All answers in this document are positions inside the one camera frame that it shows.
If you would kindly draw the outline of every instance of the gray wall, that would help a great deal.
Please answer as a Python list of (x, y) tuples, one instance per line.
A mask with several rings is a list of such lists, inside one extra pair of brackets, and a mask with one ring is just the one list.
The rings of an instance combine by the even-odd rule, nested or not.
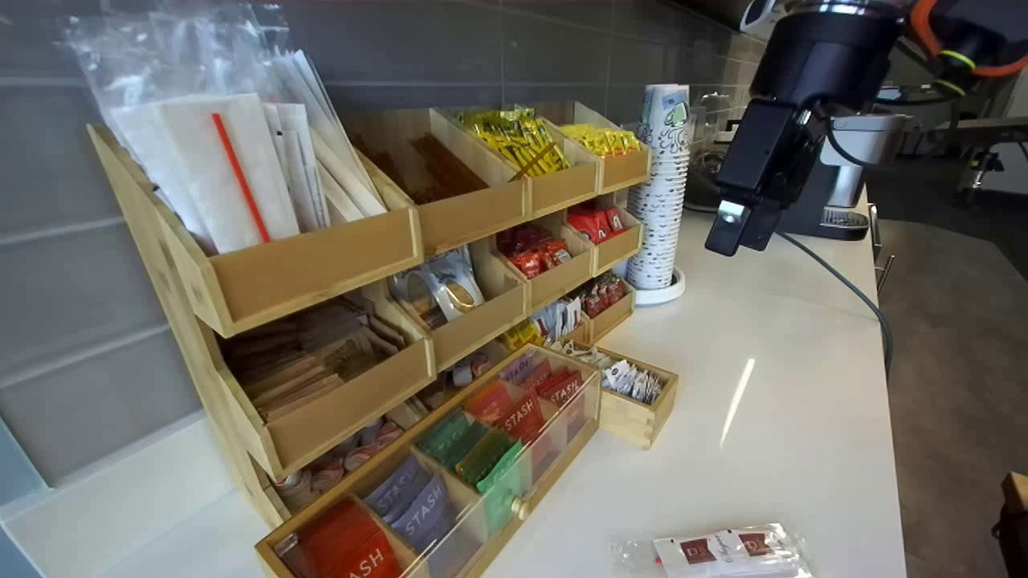
[[(0, 5), (0, 417), (49, 482), (195, 412), (58, 48), (58, 17), (99, 5), (132, 7)], [(747, 95), (763, 56), (675, 0), (292, 0), (287, 17), (347, 110), (581, 101), (635, 121), (643, 83)]]

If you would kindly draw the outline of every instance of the robotic arm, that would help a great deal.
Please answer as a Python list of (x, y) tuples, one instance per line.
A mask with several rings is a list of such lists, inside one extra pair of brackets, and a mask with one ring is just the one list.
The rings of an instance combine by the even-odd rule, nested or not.
[(1028, 69), (1028, 0), (915, 0), (913, 9), (901, 0), (793, 0), (722, 159), (711, 252), (769, 247), (821, 162), (831, 112), (875, 104), (902, 33), (923, 43), (947, 97)]

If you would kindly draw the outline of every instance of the white countertop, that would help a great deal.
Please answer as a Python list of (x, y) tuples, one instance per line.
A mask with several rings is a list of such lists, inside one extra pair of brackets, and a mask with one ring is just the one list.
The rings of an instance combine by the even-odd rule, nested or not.
[[(680, 376), (658, 443), (599, 434), (488, 575), (641, 575), (620, 543), (764, 520), (827, 578), (907, 575), (876, 323), (796, 247), (727, 262), (705, 234), (687, 220), (685, 299), (605, 342)], [(875, 296), (869, 242), (811, 244)], [(198, 417), (0, 523), (42, 575), (247, 578), (267, 535)]]
[[(645, 454), (599, 434), (488, 575), (635, 575), (620, 543), (780, 520), (827, 578), (907, 575), (890, 399), (875, 314), (785, 242), (705, 252), (687, 220), (687, 293), (641, 308), (605, 347), (680, 376)], [(869, 296), (869, 242), (811, 242)]]

